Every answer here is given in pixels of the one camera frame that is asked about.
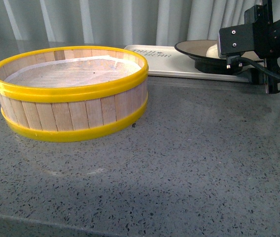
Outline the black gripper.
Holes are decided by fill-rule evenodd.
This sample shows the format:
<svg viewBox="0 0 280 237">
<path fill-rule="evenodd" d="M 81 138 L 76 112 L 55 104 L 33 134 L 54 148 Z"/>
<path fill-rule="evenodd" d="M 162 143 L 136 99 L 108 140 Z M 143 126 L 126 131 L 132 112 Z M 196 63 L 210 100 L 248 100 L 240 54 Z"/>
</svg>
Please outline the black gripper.
<svg viewBox="0 0 280 237">
<path fill-rule="evenodd" d="M 266 93 L 279 93 L 280 83 L 280 20 L 273 21 L 272 1 L 264 0 L 261 5 L 255 5 L 245 11 L 244 22 L 253 24 L 254 52 L 264 60 L 264 66 L 253 60 L 243 59 L 264 75 Z"/>
</svg>

